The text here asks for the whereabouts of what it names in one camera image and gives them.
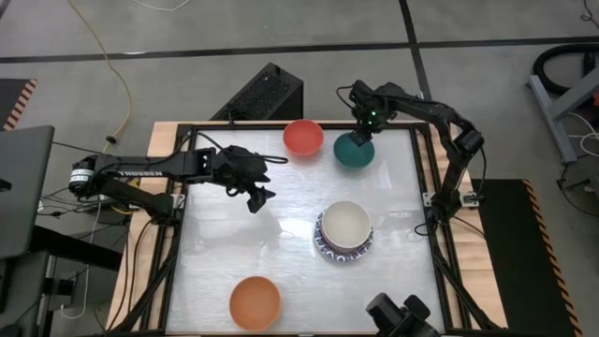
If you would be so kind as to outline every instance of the orange and black hazard stripe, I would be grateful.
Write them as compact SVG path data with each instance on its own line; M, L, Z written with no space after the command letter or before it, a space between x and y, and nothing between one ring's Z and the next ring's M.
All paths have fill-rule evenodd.
M31 99L31 96L34 94L36 85L37 80L32 79L25 84L24 88L22 88L21 94L19 95L19 98L17 98L17 102L15 103L12 112L8 116L7 121L4 123L4 130L10 131L17 126L17 122L21 119L22 114L25 112L27 102L29 102L29 99Z
M531 185L531 182L527 180L523 180L522 182L526 185L526 190L528 191L529 199L533 204L533 211L536 215L536 222L539 225L539 230L541 231L543 242L545 243L545 247L547 248L549 261L551 262L551 266L553 267L553 273L555 274L558 287L562 292L563 303L565 305L565 309L568 311L568 314L570 316L570 323L572 323L574 334L576 335L576 337L582 337L582 329L580 328L580 324L578 323L577 314L574 312L574 305L570 300L570 294L568 293L568 289L565 286L562 271L558 266L558 258L555 257L555 253L553 253L553 246L551 245L551 240L549 239L549 234L547 228L545 227L545 222L543 221L543 216L541 215L539 204L536 201L536 197L534 196L533 186Z

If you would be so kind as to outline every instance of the teal bowl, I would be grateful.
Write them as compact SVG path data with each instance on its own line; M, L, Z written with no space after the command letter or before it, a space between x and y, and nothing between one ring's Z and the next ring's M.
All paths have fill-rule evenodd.
M349 133L342 134L335 140L333 152L337 161L349 169L362 169L374 159L374 145L371 141L357 146L349 137Z

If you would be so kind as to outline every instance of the white table surface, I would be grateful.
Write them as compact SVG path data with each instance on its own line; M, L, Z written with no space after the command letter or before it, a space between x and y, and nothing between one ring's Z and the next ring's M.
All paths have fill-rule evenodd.
M379 292L398 305L418 295L431 309L428 322L443 330L429 242L414 233L424 213L409 133L376 135L373 162L352 171L332 153L347 131L325 130L323 148L311 160L285 150L283 130L205 132L223 146L284 155L290 162L268 164L266 186L277 196L257 214L247 210L247 194L229 198L221 186L190 187L167 332L241 331L228 300L252 275L270 278L281 292L281 315L268 332L375 332L365 308ZM198 148L208 146L198 138ZM346 263L322 256L313 240L316 217L339 200L364 207L374 228L368 254Z

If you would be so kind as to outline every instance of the bowl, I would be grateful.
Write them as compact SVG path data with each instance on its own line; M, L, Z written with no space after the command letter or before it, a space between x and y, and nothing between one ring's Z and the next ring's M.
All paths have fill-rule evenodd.
M325 210L321 229L330 248L350 253L368 240L373 227L368 213L357 203L338 201Z
M322 127L310 120L291 122L283 131L283 143L287 150L296 155L312 155L318 152L325 141Z
M344 133L335 140L333 152L337 161L349 169L362 169L374 159L374 145L371 141L357 146L349 133Z
M228 309L240 328L249 331L265 330L279 317L279 289L266 277L248 277L233 289Z

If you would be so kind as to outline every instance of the black speaker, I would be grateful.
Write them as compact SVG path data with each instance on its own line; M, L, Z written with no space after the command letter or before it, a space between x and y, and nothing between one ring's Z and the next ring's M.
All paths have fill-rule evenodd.
M211 118L212 121L303 118L303 81L268 63Z

